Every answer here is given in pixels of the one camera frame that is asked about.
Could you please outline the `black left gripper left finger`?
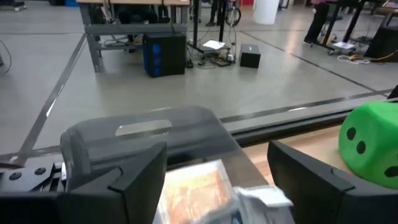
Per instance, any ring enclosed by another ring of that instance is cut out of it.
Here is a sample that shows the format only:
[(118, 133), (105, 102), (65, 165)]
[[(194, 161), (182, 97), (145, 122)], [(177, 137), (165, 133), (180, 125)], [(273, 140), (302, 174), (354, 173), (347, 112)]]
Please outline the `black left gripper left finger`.
[(167, 145), (61, 178), (55, 165), (0, 172), (0, 224), (152, 224), (167, 167)]

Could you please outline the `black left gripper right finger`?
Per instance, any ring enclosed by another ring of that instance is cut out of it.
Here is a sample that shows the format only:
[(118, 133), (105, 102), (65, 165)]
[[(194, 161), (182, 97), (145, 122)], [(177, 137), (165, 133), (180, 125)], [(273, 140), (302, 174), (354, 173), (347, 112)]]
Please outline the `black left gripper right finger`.
[(274, 183), (293, 203), (296, 224), (398, 224), (398, 190), (326, 164), (279, 141), (267, 160)]

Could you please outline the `blue white playing card box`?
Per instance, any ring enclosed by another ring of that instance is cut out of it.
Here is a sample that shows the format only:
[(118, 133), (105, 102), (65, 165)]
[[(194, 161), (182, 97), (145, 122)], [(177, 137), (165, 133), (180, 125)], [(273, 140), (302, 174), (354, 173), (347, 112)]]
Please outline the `blue white playing card box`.
[(295, 224), (293, 203), (275, 185), (233, 187), (228, 202), (190, 224)]

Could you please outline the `green foam die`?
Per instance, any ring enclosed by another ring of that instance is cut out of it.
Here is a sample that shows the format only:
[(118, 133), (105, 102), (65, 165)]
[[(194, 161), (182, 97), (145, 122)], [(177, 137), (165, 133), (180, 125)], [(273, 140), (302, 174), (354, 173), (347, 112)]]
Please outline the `green foam die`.
[(352, 173), (398, 189), (398, 103), (373, 102), (355, 108), (341, 125), (338, 149)]

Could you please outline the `grey translucent plastic bin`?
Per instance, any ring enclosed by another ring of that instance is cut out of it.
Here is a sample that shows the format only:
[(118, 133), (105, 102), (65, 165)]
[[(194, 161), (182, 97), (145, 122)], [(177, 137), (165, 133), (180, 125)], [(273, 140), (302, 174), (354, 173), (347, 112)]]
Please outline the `grey translucent plastic bin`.
[(183, 106), (88, 119), (68, 128), (60, 137), (67, 188), (77, 187), (90, 174), (116, 166), (159, 142), (167, 146), (168, 169), (200, 159), (220, 159), (233, 186), (268, 183), (211, 110)]

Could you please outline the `small black box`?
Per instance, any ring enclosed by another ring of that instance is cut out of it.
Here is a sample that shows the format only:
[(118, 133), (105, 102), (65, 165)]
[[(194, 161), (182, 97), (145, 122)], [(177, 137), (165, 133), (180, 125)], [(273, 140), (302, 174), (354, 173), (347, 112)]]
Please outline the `small black box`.
[(241, 44), (239, 65), (247, 68), (259, 68), (261, 52), (254, 44)]

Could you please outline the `black computer tower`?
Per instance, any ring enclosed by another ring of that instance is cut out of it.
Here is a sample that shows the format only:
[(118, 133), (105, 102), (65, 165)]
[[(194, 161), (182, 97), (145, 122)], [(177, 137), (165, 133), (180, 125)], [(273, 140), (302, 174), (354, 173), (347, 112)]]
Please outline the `black computer tower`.
[(182, 32), (144, 34), (144, 69), (152, 78), (184, 75), (187, 37)]

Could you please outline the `black cart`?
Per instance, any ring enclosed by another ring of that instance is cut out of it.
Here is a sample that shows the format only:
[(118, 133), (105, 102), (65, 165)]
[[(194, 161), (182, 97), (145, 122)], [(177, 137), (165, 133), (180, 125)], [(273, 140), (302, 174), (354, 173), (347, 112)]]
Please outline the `black cart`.
[[(334, 6), (335, 8), (333, 10), (332, 17), (330, 18), (329, 27), (326, 31), (323, 42), (320, 43), (319, 46), (328, 49), (330, 55), (342, 50), (347, 50), (349, 53), (353, 53), (356, 50), (356, 47), (351, 47), (349, 45), (349, 40), (351, 39), (351, 34), (354, 31), (359, 15), (366, 2), (381, 2), (381, 0), (328, 1), (327, 4)], [(340, 8), (343, 6), (355, 8), (355, 14), (351, 18), (351, 22), (343, 39), (336, 42), (334, 45), (328, 45), (327, 42), (331, 34), (331, 30), (337, 20)], [(379, 6), (379, 9), (384, 12), (384, 20), (379, 26), (375, 36), (370, 41), (369, 47), (362, 57), (367, 58), (372, 62), (398, 62), (398, 26), (389, 25), (393, 17), (398, 17), (398, 0), (385, 0), (382, 2), (382, 5)]]

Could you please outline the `person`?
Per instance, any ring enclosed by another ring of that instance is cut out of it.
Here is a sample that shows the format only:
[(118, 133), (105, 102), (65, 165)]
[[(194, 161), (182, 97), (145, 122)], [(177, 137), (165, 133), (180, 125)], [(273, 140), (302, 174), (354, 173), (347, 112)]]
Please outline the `person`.
[(313, 15), (313, 21), (303, 40), (305, 43), (312, 44), (317, 41), (322, 27), (328, 17), (329, 4), (327, 2), (328, 0), (312, 0), (313, 9), (315, 12)]
[(221, 25), (221, 9), (223, 6), (223, 0), (212, 0), (210, 20), (206, 23), (207, 27), (220, 26)]

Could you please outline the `grey metal workbench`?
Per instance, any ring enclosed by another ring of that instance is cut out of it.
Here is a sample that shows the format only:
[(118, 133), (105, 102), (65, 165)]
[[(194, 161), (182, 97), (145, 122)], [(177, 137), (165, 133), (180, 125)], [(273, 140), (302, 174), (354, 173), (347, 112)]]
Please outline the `grey metal workbench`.
[[(100, 54), (106, 47), (96, 41), (97, 37), (103, 35), (133, 35), (164, 33), (176, 30), (178, 32), (187, 31), (189, 0), (76, 0), (80, 7), (80, 14), (83, 27), (90, 50), (91, 60), (94, 71), (102, 72)], [(168, 24), (99, 24), (92, 21), (94, 16), (93, 7), (103, 6), (108, 12), (116, 4), (146, 4), (146, 5), (166, 5), (171, 7), (171, 23)]]

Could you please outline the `white paper sheet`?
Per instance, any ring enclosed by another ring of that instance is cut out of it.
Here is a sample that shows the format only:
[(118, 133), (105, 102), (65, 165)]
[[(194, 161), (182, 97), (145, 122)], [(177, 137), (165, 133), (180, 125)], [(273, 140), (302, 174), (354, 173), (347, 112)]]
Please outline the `white paper sheet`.
[(213, 50), (219, 50), (219, 49), (223, 48), (225, 45), (226, 44), (224, 42), (209, 40), (209, 41), (205, 42), (202, 46), (209, 48), (209, 49), (213, 49)]

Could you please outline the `white cylinder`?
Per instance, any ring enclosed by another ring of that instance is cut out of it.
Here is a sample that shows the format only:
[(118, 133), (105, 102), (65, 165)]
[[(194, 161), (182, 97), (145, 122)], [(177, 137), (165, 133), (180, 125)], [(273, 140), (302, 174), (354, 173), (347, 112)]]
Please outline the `white cylinder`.
[(254, 0), (253, 21), (256, 24), (273, 25), (278, 7), (279, 0)]

